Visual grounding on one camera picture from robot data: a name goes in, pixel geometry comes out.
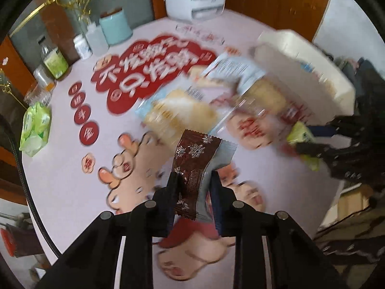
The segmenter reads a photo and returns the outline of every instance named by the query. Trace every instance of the white tray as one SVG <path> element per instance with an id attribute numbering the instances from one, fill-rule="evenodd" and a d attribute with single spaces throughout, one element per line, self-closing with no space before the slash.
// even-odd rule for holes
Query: white tray
<path id="1" fill-rule="evenodd" d="M 268 43 L 293 59 L 311 63 L 314 70 L 330 80 L 335 89 L 334 101 L 344 115 L 353 115 L 355 89 L 346 76 L 326 56 L 310 42 L 292 30 L 263 32 L 258 39 L 260 44 Z"/>

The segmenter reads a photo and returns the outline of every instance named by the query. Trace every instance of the brown snack wrapper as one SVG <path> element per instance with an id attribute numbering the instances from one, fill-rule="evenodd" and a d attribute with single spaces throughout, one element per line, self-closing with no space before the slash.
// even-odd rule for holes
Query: brown snack wrapper
<path id="1" fill-rule="evenodd" d="M 173 171 L 182 176 L 175 211 L 178 215 L 211 222 L 206 197 L 211 172 L 230 164 L 236 145 L 211 135 L 185 130 L 175 151 Z"/>

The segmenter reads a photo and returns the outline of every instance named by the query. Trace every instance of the table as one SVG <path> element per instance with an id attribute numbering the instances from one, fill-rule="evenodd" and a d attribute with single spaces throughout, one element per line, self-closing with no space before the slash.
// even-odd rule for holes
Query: table
<path id="1" fill-rule="evenodd" d="M 100 181 L 98 170 L 101 167 L 111 170 L 112 159 L 122 151 L 118 144 L 122 133 L 129 133 L 130 141 L 134 142 L 141 141 L 147 132 L 134 114 L 140 102 L 136 98 L 156 90 L 159 83 L 173 79 L 179 71 L 188 71 L 193 63 L 202 65 L 207 61 L 208 64 L 214 59 L 212 54 L 219 55 L 227 46 L 238 49 L 243 55 L 249 55 L 250 46 L 267 30 L 271 28 L 228 10 L 222 16 L 199 25 L 187 25 L 166 18 L 135 29 L 132 38 L 111 47 L 109 53 L 112 56 L 107 58 L 109 67 L 106 70 L 98 71 L 106 61 L 100 61 L 95 56 L 73 65 L 70 75 L 58 83 L 53 91 L 48 144 L 33 158 L 23 155 L 26 178 L 36 209 L 48 234 L 61 252 L 65 251 L 98 214 L 111 210 L 107 203 L 119 204 L 112 195 L 107 198 L 110 190 Z M 186 39 L 189 40 L 189 45 L 184 41 Z M 140 61 L 140 57 L 135 56 L 146 47 L 151 50 L 146 52 L 150 58 L 149 63 L 153 62 L 153 65 L 149 64 L 147 67 L 144 61 Z M 176 61 L 173 65 L 181 64 L 181 68 L 175 68 L 174 72 L 167 70 L 167 66 L 166 69 L 163 66 L 161 69 L 151 70 L 154 64 L 164 63 L 160 59 L 169 54 L 168 49 L 175 47 L 188 49 L 184 54 L 174 57 Z M 124 55 L 125 59 L 120 63 L 118 55 L 122 55 L 126 49 L 128 51 Z M 145 80 L 138 73 L 145 75 L 146 81 L 152 81 L 147 86 L 142 86 Z M 133 86 L 128 81 L 130 79 L 135 79 L 136 85 Z M 236 141 L 226 131 L 221 138 Z M 86 172 L 82 170 L 82 159 L 85 162 L 88 153 L 88 158 L 95 158 L 91 173 L 86 172 L 91 171 L 92 160 L 87 161 Z M 172 158 L 164 157 L 161 163 L 164 165 L 159 171 L 164 171 L 164 176 L 157 178 L 156 182 L 165 186 Z M 239 172 L 237 183 L 248 181 L 252 186 L 257 184 L 268 213 L 285 210 L 307 234 L 314 235 L 332 203 L 339 183 L 329 178 L 326 166 L 322 165 L 321 170 L 314 173 L 300 160 L 279 157 L 269 147 L 257 151 L 238 147 L 233 163 Z M 229 171 L 232 177 L 235 174 L 235 168 Z M 178 229 L 185 227 L 182 222 L 178 223 Z M 55 255 L 35 222 L 34 226 L 48 259 L 54 263 Z M 181 284 L 204 288 L 211 286 L 214 280 L 218 283 L 218 279 L 218 288 L 231 288 L 235 253 L 231 241 L 222 240 L 219 244 L 217 240 L 207 237 L 211 234 L 207 229 L 198 231 L 200 233 L 192 233 L 187 240 L 175 238 L 154 245 L 155 288 L 180 288 Z M 209 248 L 216 247 L 218 252 L 205 257 L 203 261 L 206 263 L 194 260 L 186 256 L 183 250 L 194 242 L 205 244 Z M 186 279 L 190 280 L 183 283 L 175 281 Z"/>

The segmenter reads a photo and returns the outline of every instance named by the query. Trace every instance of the green package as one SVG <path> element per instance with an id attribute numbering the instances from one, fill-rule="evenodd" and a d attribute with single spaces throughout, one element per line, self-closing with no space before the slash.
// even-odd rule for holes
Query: green package
<path id="1" fill-rule="evenodd" d="M 299 142 L 315 143 L 315 138 L 313 134 L 303 122 L 297 122 L 293 126 L 293 129 L 291 130 L 290 134 L 287 136 L 286 140 L 290 145 L 295 145 L 296 143 L 299 143 Z M 301 154 L 300 157 L 302 161 L 304 161 L 312 171 L 319 170 L 320 159 L 312 158 L 311 156 L 305 155 L 305 154 Z"/>
<path id="2" fill-rule="evenodd" d="M 30 157 L 38 153 L 48 142 L 51 128 L 51 111 L 40 102 L 30 106 L 23 119 L 20 151 Z"/>

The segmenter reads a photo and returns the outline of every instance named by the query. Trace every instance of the red object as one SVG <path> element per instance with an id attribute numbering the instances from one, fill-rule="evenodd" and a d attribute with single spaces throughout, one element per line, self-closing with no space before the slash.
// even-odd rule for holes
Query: red object
<path id="1" fill-rule="evenodd" d="M 107 108 L 113 114 L 127 112 L 138 98 L 152 95 L 179 73 L 193 65 L 209 65 L 216 59 L 213 51 L 176 36 L 161 35 L 152 41 L 138 40 L 121 57 L 113 55 L 91 82 L 96 91 L 107 93 Z"/>
<path id="2" fill-rule="evenodd" d="M 77 109 L 85 100 L 85 92 L 81 91 L 77 93 L 71 100 L 71 107 Z"/>
<path id="3" fill-rule="evenodd" d="M 199 231 L 208 239 L 219 239 L 218 231 L 215 229 L 214 223 L 201 223 L 196 220 L 181 217 L 174 225 L 169 236 L 162 239 L 158 245 L 165 249 L 174 248 L 185 242 L 195 231 Z"/>
<path id="4" fill-rule="evenodd" d="M 93 120 L 86 122 L 80 129 L 79 139 L 84 145 L 93 145 L 99 137 L 99 126 Z"/>
<path id="5" fill-rule="evenodd" d="M 77 125 L 83 125 L 91 116 L 91 107 L 88 104 L 80 106 L 74 115 L 74 122 Z"/>
<path id="6" fill-rule="evenodd" d="M 13 240 L 12 235 L 9 233 L 9 231 L 7 231 L 4 228 L 1 228 L 0 231 L 1 231 L 1 237 L 3 238 L 4 245 L 6 250 L 8 251 L 8 254 L 14 257 L 15 251 L 16 251 L 16 244 L 15 244 L 15 241 Z"/>
<path id="7" fill-rule="evenodd" d="M 74 95 L 75 93 L 77 93 L 80 90 L 81 87 L 82 87 L 82 82 L 81 81 L 78 81 L 78 82 L 74 83 L 71 86 L 70 90 L 68 90 L 68 95 L 70 95 L 70 96 Z"/>
<path id="8" fill-rule="evenodd" d="M 266 134 L 260 129 L 256 118 L 247 118 L 246 120 L 239 121 L 239 130 L 242 130 L 243 137 L 263 137 Z"/>

